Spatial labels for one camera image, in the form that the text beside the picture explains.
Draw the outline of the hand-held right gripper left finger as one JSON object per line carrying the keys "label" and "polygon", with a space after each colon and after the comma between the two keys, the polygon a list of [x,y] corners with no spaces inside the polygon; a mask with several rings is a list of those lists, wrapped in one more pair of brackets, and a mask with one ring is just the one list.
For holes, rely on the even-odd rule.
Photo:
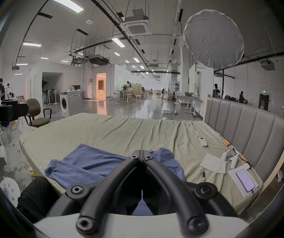
{"label": "hand-held right gripper left finger", "polygon": [[109,211],[131,215],[142,199],[142,189],[136,181],[141,160],[142,151],[136,150],[102,181],[69,186],[47,216],[67,216],[79,212],[77,232],[80,235],[96,235]]}

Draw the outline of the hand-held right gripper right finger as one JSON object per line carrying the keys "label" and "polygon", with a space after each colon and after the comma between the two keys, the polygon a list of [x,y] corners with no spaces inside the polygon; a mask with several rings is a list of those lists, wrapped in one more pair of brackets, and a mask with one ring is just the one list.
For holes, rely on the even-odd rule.
{"label": "hand-held right gripper right finger", "polygon": [[153,215],[176,213],[182,234],[208,234],[223,223],[234,233],[239,217],[214,184],[180,179],[153,152],[142,150],[141,157],[142,199]]}

